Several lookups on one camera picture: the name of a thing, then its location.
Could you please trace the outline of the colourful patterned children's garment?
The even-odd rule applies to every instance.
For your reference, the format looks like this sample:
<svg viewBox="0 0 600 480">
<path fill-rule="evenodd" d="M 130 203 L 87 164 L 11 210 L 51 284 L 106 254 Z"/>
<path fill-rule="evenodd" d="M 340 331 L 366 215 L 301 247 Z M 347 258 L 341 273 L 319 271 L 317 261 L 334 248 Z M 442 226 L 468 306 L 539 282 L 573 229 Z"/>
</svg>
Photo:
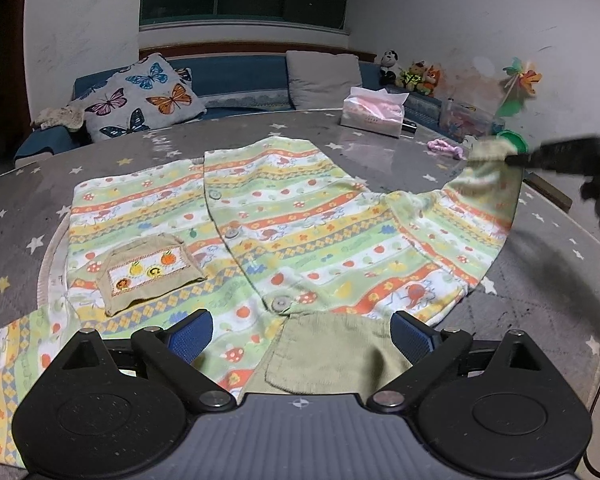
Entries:
<svg viewBox="0 0 600 480">
<path fill-rule="evenodd" d="M 282 136 L 78 184 L 44 262 L 50 298 L 0 328 L 0 463 L 21 465 L 12 415 L 81 328 L 126 338 L 204 309 L 213 333 L 194 367 L 233 396 L 369 396 L 408 367 L 391 315 L 438 324 L 500 253 L 514 153 L 480 140 L 418 194 L 373 192 Z"/>
</svg>

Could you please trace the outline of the green plastic bowl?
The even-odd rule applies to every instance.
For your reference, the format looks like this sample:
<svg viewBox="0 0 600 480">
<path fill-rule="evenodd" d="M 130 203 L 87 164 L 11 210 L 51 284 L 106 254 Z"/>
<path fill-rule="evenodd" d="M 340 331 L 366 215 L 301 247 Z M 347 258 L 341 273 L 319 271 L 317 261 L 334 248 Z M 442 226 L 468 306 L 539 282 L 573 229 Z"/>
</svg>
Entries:
<svg viewBox="0 0 600 480">
<path fill-rule="evenodd" d="M 507 140 L 509 143 L 513 144 L 516 148 L 518 154 L 526 154 L 529 151 L 529 145 L 524 137 L 515 131 L 512 130 L 502 130 L 496 135 L 499 139 Z"/>
</svg>

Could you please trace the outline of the colourful paper pinwheel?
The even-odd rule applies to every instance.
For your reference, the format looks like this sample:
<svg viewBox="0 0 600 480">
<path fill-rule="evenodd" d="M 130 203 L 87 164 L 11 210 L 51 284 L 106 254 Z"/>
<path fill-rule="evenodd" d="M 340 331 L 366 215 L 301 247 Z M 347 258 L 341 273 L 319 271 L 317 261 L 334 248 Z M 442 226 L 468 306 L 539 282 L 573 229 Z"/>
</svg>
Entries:
<svg viewBox="0 0 600 480">
<path fill-rule="evenodd" d="M 513 58 L 503 72 L 506 77 L 500 81 L 503 95 L 496 116 L 514 117 L 526 109 L 528 101 L 535 99 L 535 87 L 542 81 L 543 75 L 531 62 L 524 63 L 520 58 Z"/>
</svg>

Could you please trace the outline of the grey star pattern table cover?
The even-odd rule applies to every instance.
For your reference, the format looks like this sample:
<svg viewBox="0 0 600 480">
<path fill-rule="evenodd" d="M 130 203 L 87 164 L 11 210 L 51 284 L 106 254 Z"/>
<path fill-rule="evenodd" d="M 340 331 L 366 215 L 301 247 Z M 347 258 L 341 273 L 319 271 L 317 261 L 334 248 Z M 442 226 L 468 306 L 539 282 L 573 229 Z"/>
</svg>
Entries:
<svg viewBox="0 0 600 480">
<path fill-rule="evenodd" d="M 335 112 L 249 114 L 191 122 L 77 148 L 0 176 L 0 327 L 35 309 L 45 248 L 65 218 L 74 187 L 239 148 L 279 134 L 313 142 L 374 191 L 425 192 L 460 172 L 431 153 L 434 136 L 388 136 L 340 126 Z M 532 188 L 520 192 L 512 232 L 478 287 L 445 324 L 496 339 L 527 332 L 585 402 L 600 388 L 600 242 Z"/>
</svg>

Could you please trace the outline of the pink hair scrunchie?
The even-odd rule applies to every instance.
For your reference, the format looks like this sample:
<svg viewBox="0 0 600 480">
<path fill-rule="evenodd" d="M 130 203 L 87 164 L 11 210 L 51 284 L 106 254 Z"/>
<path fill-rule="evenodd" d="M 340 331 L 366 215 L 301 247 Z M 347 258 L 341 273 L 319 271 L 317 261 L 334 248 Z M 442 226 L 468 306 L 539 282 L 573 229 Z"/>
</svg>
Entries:
<svg viewBox="0 0 600 480">
<path fill-rule="evenodd" d="M 430 152 L 448 156 L 455 160 L 463 160 L 465 158 L 464 150 L 461 146 L 451 144 L 443 139 L 428 141 L 427 148 Z"/>
</svg>

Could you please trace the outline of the orange and green plush toys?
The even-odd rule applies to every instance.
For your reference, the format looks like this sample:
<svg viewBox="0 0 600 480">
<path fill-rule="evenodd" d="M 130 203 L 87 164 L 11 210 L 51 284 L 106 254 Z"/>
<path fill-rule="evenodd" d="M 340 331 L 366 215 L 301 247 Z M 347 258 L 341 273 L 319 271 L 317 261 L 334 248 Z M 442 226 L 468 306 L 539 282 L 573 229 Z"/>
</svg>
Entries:
<svg viewBox="0 0 600 480">
<path fill-rule="evenodd" d="M 400 71 L 400 75 L 396 78 L 396 85 L 408 92 L 434 96 L 440 79 L 441 70 L 437 65 L 419 61 L 412 63 L 407 70 Z"/>
</svg>

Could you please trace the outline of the panda plush toy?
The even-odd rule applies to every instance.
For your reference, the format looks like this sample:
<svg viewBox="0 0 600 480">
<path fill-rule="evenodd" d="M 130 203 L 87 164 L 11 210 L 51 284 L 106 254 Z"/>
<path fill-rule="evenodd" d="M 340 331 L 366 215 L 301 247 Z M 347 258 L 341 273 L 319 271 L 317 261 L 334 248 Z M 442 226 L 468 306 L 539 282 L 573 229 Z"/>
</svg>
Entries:
<svg viewBox="0 0 600 480">
<path fill-rule="evenodd" d="M 381 87 L 394 86 L 399 74 L 400 68 L 396 51 L 386 51 L 379 61 L 379 83 Z"/>
</svg>

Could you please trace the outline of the pink tissue box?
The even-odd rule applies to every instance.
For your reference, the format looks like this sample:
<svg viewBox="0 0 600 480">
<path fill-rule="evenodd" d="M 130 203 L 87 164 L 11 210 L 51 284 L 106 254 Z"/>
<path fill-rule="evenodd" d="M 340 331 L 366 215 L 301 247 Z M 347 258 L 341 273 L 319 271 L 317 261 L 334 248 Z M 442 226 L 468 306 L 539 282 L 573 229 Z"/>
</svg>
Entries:
<svg viewBox="0 0 600 480">
<path fill-rule="evenodd" d="M 404 121 L 404 104 L 410 94 L 386 89 L 352 87 L 343 100 L 340 125 L 398 138 Z"/>
</svg>

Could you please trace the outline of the crumpled cream cloth on sofa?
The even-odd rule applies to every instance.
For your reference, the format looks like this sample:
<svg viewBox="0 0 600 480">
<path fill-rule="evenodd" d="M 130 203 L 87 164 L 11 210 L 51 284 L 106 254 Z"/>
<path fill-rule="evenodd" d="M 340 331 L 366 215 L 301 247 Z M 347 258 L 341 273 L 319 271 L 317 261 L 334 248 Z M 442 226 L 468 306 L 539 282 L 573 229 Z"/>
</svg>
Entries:
<svg viewBox="0 0 600 480">
<path fill-rule="evenodd" d="M 85 110 L 82 106 L 67 105 L 61 108 L 47 107 L 41 110 L 32 122 L 33 129 L 46 130 L 55 127 L 65 127 L 70 132 L 76 132 L 84 124 Z"/>
</svg>

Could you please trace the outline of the butterfly print pillow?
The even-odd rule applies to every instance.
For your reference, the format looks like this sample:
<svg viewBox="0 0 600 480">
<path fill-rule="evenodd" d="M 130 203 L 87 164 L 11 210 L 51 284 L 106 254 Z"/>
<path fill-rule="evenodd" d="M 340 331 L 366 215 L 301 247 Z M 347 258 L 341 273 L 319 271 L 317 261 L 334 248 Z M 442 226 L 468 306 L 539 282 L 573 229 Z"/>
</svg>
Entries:
<svg viewBox="0 0 600 480">
<path fill-rule="evenodd" d="M 159 53 L 118 70 L 74 101 L 96 143 L 188 122 L 206 112 L 192 84 Z"/>
</svg>

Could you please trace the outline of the blue sofa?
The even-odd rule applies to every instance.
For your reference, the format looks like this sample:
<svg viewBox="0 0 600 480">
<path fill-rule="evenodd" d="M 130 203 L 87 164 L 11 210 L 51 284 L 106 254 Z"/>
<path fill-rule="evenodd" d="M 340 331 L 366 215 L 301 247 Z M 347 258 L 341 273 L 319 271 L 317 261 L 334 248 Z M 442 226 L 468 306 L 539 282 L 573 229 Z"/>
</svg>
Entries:
<svg viewBox="0 0 600 480">
<path fill-rule="evenodd" d="M 174 70 L 184 76 L 186 84 L 193 83 L 193 92 L 204 101 L 207 114 L 202 120 L 215 119 L 255 112 L 292 110 L 288 91 L 288 76 L 283 54 L 240 54 L 178 58 L 170 61 Z M 362 86 L 380 90 L 380 67 L 358 61 Z M 95 90 L 104 88 L 105 82 L 116 70 L 78 78 L 73 85 L 73 98 L 86 98 Z M 434 132 L 442 133 L 440 118 L 443 104 L 430 96 L 411 94 L 405 102 L 405 119 L 417 122 Z M 91 143 L 86 132 L 70 133 L 58 126 L 34 130 L 18 148 L 14 157 L 16 167 L 30 164 L 38 155 L 57 155 Z"/>
</svg>

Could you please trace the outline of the plain grey cushion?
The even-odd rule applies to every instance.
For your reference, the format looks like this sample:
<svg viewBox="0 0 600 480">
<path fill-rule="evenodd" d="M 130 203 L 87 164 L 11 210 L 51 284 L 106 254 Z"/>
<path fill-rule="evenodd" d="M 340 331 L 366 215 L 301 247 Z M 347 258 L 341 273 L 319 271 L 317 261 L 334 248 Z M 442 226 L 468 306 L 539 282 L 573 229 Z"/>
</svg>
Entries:
<svg viewBox="0 0 600 480">
<path fill-rule="evenodd" d="M 341 108 L 352 87 L 362 86 L 358 58 L 353 54 L 286 52 L 288 90 L 296 110 Z"/>
</svg>

